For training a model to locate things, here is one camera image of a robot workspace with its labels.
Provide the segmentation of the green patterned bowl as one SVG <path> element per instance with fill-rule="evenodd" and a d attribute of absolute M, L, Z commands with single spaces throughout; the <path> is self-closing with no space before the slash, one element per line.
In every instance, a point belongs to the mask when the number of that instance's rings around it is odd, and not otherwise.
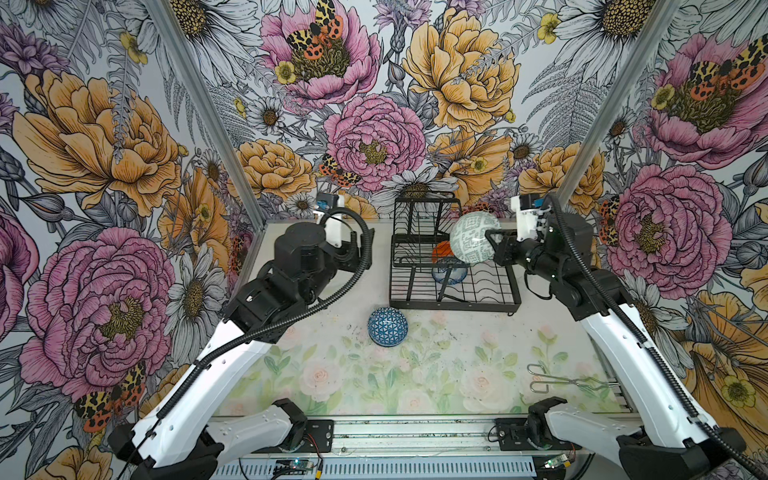
<path fill-rule="evenodd" d="M 453 255 L 471 265 L 491 260 L 494 248 L 486 233 L 500 228 L 501 222 L 491 213 L 476 211 L 462 215 L 450 233 Z"/>

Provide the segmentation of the black wire dish rack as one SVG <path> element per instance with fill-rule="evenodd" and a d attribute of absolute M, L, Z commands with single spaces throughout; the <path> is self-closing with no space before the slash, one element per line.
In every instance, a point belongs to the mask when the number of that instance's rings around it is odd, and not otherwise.
<path fill-rule="evenodd" d="M 452 193 L 403 194 L 393 204 L 389 305 L 513 315 L 521 295 L 511 268 L 462 262 L 450 232 L 463 213 Z"/>

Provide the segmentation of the blue floral bowl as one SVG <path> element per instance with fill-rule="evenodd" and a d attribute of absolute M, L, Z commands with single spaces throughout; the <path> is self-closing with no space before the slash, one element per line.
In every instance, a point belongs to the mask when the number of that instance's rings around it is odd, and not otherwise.
<path fill-rule="evenodd" d="M 436 283 L 448 286 L 462 283 L 468 275 L 468 266 L 455 257 L 444 258 L 433 263 L 431 276 Z"/>

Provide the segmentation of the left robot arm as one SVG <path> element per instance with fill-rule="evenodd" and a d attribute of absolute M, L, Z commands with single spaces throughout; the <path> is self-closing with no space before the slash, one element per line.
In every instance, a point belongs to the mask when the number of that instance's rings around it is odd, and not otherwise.
<path fill-rule="evenodd" d="M 135 469 L 126 479 L 209 479 L 216 469 L 264 449 L 295 450 L 306 414 L 291 400 L 239 420 L 213 416 L 241 377 L 294 324 L 343 298 L 372 265 L 375 232 L 341 206 L 289 226 L 274 257 L 227 307 L 208 345 L 142 420 L 116 428 L 109 444 Z"/>

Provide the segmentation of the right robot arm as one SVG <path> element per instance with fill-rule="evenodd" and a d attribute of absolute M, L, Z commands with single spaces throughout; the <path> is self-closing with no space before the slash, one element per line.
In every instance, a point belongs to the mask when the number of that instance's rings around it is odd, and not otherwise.
<path fill-rule="evenodd" d="M 728 461 L 761 477 L 739 432 L 719 426 L 687 391 L 618 277 L 590 266 L 588 226 L 552 206 L 519 213 L 514 230 L 482 234 L 496 264 L 520 265 L 548 281 L 550 298 L 586 331 L 635 413 L 632 421 L 613 420 L 550 397 L 529 409 L 529 442 L 584 447 L 631 479 L 700 479 Z"/>

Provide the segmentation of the blue geometric bowl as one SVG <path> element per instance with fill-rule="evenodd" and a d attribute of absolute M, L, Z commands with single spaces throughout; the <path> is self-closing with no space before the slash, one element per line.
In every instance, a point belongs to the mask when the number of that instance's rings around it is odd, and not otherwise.
<path fill-rule="evenodd" d="M 367 329 L 370 339 L 385 348 L 401 344 L 409 331 L 408 320 L 404 313 L 393 307 L 381 307 L 374 310 L 368 319 Z"/>

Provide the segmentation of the metal tongs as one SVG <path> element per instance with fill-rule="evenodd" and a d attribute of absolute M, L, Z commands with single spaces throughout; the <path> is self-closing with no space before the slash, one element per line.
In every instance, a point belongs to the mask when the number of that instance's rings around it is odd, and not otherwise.
<path fill-rule="evenodd" d="M 560 375 L 548 373 L 546 369 L 539 364 L 528 364 L 527 372 L 531 375 L 529 388 L 533 393 L 549 394 L 552 387 L 574 386 L 587 391 L 610 390 L 619 385 L 616 381 L 603 381 L 594 377 L 569 378 Z"/>

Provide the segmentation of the green circuit board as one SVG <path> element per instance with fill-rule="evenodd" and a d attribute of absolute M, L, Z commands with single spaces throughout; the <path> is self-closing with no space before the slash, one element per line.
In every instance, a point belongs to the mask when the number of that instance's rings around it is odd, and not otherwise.
<path fill-rule="evenodd" d="M 314 474 L 317 462 L 307 459 L 282 459 L 277 460 L 272 471 L 272 478 L 277 479 L 286 475 L 306 475 Z"/>

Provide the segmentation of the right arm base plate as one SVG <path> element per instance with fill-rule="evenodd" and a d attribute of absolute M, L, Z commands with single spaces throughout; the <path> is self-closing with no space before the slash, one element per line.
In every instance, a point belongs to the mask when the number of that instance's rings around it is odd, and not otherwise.
<path fill-rule="evenodd" d="M 527 418 L 502 417 L 494 420 L 494 431 L 501 451 L 572 451 L 571 442 L 551 436 L 546 427 L 530 426 Z"/>

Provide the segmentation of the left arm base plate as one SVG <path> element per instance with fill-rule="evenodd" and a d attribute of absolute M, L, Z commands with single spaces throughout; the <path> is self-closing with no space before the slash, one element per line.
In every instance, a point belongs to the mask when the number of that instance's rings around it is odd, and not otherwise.
<path fill-rule="evenodd" d="M 279 448 L 290 453 L 329 453 L 332 450 L 334 429 L 333 420 L 309 419 L 292 426 Z"/>

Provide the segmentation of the aluminium rail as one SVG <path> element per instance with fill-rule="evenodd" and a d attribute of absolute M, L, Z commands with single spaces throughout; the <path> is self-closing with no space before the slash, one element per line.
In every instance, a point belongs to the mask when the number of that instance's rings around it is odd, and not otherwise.
<path fill-rule="evenodd" d="M 498 415 L 406 415 L 310 417 L 335 422 L 332 450 L 321 454 L 334 457 L 447 457 L 480 455 L 555 455 L 576 452 L 587 454 L 592 448 L 574 434 L 559 434 L 556 439 L 579 447 L 572 451 L 501 451 L 494 431 Z M 247 417 L 215 418 L 207 425 L 209 435 L 234 450 L 223 453 L 222 463 L 249 455 L 310 456 L 317 453 L 283 452 L 285 440 L 265 412 Z"/>

